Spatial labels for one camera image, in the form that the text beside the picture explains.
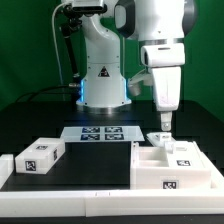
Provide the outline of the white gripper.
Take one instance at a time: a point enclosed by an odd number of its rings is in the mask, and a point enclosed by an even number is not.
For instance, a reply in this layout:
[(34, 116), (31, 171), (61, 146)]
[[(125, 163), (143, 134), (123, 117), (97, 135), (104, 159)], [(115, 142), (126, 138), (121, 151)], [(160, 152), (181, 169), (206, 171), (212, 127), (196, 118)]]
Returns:
[(160, 113), (161, 129), (171, 130), (172, 113), (179, 106), (181, 66), (185, 63), (183, 43), (143, 45), (141, 62), (153, 79), (154, 100)]

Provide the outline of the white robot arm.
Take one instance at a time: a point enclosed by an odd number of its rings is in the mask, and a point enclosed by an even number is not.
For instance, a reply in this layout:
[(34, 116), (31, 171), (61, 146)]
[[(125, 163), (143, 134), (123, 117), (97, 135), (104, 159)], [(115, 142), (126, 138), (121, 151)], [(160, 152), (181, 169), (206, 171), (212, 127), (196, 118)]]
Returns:
[[(151, 86), (160, 113), (161, 129), (171, 129), (172, 112), (179, 106), (183, 38), (197, 18), (195, 0), (77, 0), (84, 8), (83, 31), (87, 74), (78, 105), (94, 113), (111, 112), (131, 103), (126, 93)], [(130, 79), (120, 73), (120, 40), (139, 42), (145, 69)]]

